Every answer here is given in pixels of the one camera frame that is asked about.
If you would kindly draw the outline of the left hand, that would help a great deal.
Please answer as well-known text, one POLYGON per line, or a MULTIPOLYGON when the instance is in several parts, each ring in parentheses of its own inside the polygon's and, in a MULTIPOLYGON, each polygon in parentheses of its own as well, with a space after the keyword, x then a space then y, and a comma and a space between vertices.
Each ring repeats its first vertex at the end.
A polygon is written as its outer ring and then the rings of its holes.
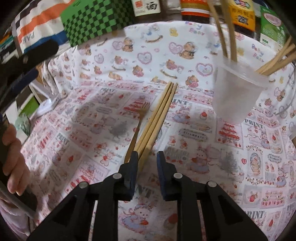
POLYGON ((22 143, 16 137, 16 128, 9 124, 3 134, 2 142, 8 154, 3 164, 3 173, 8 176, 7 189, 11 194, 22 196, 30 182, 30 171, 21 153, 22 143))

